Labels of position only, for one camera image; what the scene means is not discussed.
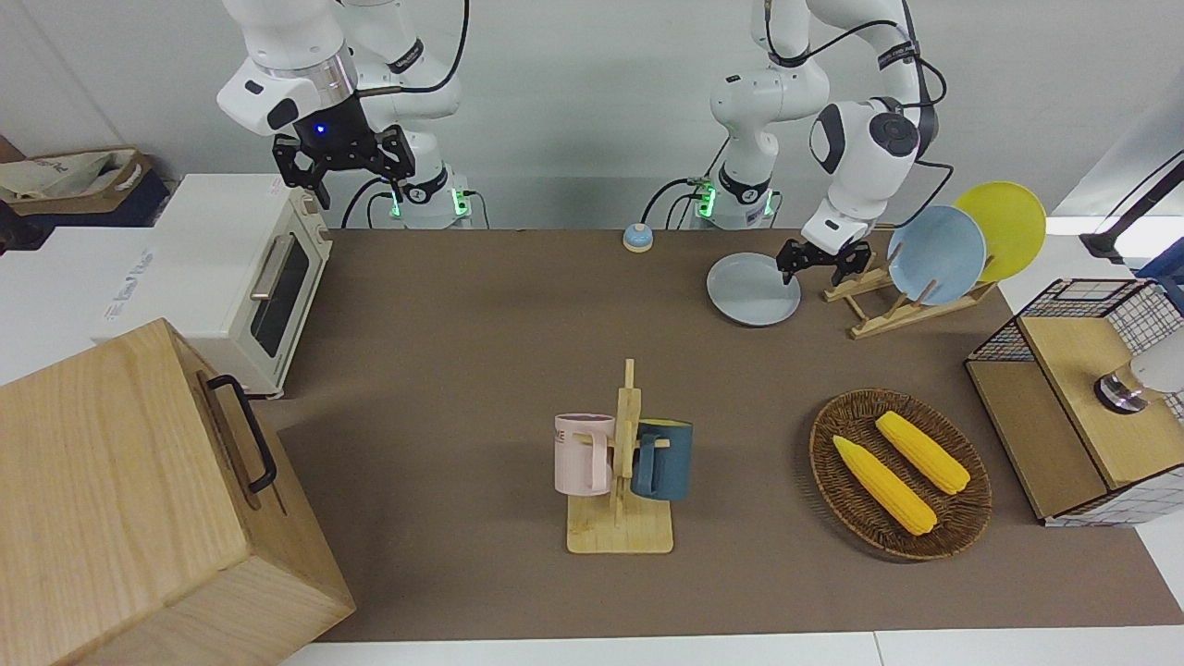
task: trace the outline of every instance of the wicker tray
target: wicker tray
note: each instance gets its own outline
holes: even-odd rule
[[[966,489],[951,497],[916,470],[876,429],[888,410],[909,420],[970,472]],[[832,435],[862,444],[900,476],[938,514],[928,534],[909,534],[860,485],[843,463]],[[823,499],[838,519],[874,547],[905,559],[939,559],[970,547],[991,518],[991,484],[973,444],[929,405],[895,391],[863,389],[843,393],[818,414],[810,430],[810,467]]]

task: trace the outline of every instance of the brown table mat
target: brown table mat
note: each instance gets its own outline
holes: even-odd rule
[[[258,408],[358,601],[323,640],[1184,622],[1133,530],[1036,523],[961,365],[1009,316],[998,294],[852,341],[817,268],[778,326],[719,315],[712,264],[786,236],[658,233],[632,255],[607,231],[336,233],[288,397]],[[568,555],[552,417],[611,414],[625,357],[644,415],[695,424],[690,498],[671,555]],[[995,514],[965,553],[883,562],[818,497],[810,424],[867,386],[929,403],[978,446]]]

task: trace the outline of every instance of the gray plate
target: gray plate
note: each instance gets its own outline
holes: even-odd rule
[[[707,293],[728,319],[745,326],[772,326],[789,319],[802,302],[794,277],[781,282],[777,261],[757,252],[728,255],[707,274]]]

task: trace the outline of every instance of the plate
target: plate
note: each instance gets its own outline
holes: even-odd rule
[[[757,252],[728,255],[715,262],[707,274],[707,294],[723,316],[745,326],[785,321],[802,302],[798,278],[785,284],[777,260]]]
[[[983,273],[986,241],[974,220],[953,206],[929,206],[888,242],[893,284],[909,300],[926,306],[952,303],[970,292]],[[937,286],[921,299],[931,281]]]
[[[1016,182],[998,180],[967,190],[954,207],[978,224],[991,263],[979,280],[995,282],[1028,268],[1044,246],[1047,217],[1036,194]]]

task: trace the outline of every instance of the wooden rack base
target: wooden rack base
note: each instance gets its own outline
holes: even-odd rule
[[[887,287],[895,288],[892,281],[892,275],[888,274],[887,265],[882,265],[867,270],[858,277],[848,280],[838,287],[826,289],[823,292],[822,297],[826,302],[834,302],[841,299],[847,302],[847,305],[851,308],[851,312],[860,318],[860,324],[849,328],[848,334],[852,339],[860,340],[862,338],[870,338],[871,335],[902,328],[910,324],[916,324],[918,321],[925,321],[926,319],[933,319],[934,316],[941,316],[944,314],[950,314],[952,312],[976,306],[984,297],[986,297],[986,295],[990,294],[997,284],[997,282],[980,282],[976,284],[974,288],[971,289],[965,296],[958,299],[957,301],[940,306],[926,306],[918,302],[925,300],[925,296],[927,296],[929,292],[937,287],[937,282],[934,281],[931,282],[924,292],[921,292],[921,295],[916,297],[916,301],[910,300],[905,294],[900,294],[886,313],[877,316],[868,316],[868,314],[863,312],[863,308],[860,307],[860,303],[856,302],[855,296],[884,289]]]
[[[567,498],[567,550],[577,555],[667,553],[674,550],[670,502],[620,493],[617,519],[611,495]]]

